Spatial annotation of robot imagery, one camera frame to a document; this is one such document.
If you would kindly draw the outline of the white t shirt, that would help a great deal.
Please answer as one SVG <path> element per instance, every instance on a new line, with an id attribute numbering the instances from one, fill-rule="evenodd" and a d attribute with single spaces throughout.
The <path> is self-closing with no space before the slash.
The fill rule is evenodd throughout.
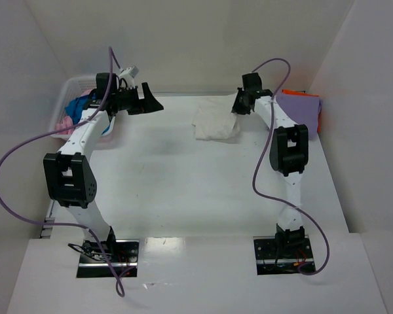
<path id="1" fill-rule="evenodd" d="M 236 93 L 208 96 L 197 102 L 191 122 L 196 140 L 225 141 L 238 135 L 238 116 L 232 112 L 235 99 Z"/>

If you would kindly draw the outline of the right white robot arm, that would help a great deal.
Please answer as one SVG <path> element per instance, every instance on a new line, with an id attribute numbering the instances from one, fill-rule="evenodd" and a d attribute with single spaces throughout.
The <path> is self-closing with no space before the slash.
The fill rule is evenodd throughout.
<path id="1" fill-rule="evenodd" d="M 281 174 L 286 183 L 286 198 L 276 223 L 276 242 L 279 249 L 300 246 L 305 238 L 301 213 L 301 179 L 309 160 L 309 133 L 304 124 L 296 124 L 272 92 L 262 87 L 258 73 L 242 76 L 232 112 L 257 113 L 268 125 L 270 141 L 269 161 L 274 171 Z"/>

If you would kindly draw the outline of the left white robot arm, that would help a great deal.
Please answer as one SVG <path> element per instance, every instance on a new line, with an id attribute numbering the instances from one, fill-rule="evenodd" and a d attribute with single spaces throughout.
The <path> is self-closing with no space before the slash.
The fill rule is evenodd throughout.
<path id="1" fill-rule="evenodd" d="M 83 252 L 104 248 L 107 254 L 116 251 L 115 233 L 103 219 L 95 202 L 97 181 L 89 159 L 102 133 L 120 111 L 129 115 L 163 110 L 148 83 L 142 83 L 143 97 L 138 95 L 134 78 L 138 68 L 128 67 L 119 75 L 98 73 L 96 87 L 86 97 L 81 109 L 81 126 L 56 153 L 43 159 L 48 194 L 65 207 L 77 224 L 84 226 Z"/>

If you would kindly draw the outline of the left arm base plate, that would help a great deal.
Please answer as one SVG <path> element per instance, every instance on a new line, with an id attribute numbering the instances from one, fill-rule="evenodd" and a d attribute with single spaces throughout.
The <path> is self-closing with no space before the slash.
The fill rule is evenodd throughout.
<path id="1" fill-rule="evenodd" d="M 137 277 L 139 245 L 138 239 L 118 239 L 115 252 L 110 253 L 107 249 L 105 250 L 106 256 L 118 276 Z M 69 243 L 68 246 L 80 254 L 76 278 L 88 279 L 113 276 L 97 245 L 89 241 L 83 241 L 82 245 Z"/>

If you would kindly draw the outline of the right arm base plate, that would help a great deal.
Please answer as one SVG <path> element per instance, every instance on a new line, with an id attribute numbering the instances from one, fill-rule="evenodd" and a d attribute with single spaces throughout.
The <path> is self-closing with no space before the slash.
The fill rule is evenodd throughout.
<path id="1" fill-rule="evenodd" d="M 296 248 L 282 249 L 277 254 L 277 244 L 273 236 L 253 239 L 255 265 L 258 275 L 286 275 L 299 273 L 299 267 L 306 273 L 316 271 L 310 239 Z"/>

